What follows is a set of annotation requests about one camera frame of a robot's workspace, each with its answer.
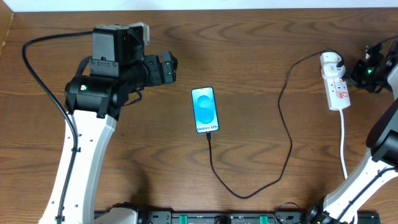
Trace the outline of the blue screen Galaxy smartphone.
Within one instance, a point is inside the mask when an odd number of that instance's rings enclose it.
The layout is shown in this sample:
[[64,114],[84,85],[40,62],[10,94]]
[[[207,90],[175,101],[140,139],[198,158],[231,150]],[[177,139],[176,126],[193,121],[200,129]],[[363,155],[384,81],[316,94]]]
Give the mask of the blue screen Galaxy smartphone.
[[198,134],[220,129],[214,89],[211,86],[191,91],[195,128]]

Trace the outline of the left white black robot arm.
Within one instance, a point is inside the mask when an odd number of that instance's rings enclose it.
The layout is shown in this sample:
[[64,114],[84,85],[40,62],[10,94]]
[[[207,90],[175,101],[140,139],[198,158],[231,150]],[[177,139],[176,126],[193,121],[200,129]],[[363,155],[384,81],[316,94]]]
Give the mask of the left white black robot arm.
[[93,53],[65,87],[63,151],[40,223],[94,223],[104,155],[129,94],[176,81],[178,61],[169,51],[145,55],[145,23],[100,25],[91,35]]

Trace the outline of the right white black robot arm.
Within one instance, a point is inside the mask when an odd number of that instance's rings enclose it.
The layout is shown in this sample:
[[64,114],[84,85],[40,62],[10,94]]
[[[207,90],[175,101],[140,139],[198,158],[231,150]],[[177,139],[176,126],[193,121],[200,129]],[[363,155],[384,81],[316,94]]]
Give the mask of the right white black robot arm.
[[[367,47],[364,60],[347,72],[344,59],[333,51],[321,55],[328,106],[342,111],[349,106],[346,90],[351,84],[370,93],[383,89],[397,95],[397,37],[387,54],[382,43]],[[345,181],[309,210],[302,223],[353,223],[362,205],[386,182],[397,177],[397,102],[393,102],[369,132],[366,153]]]

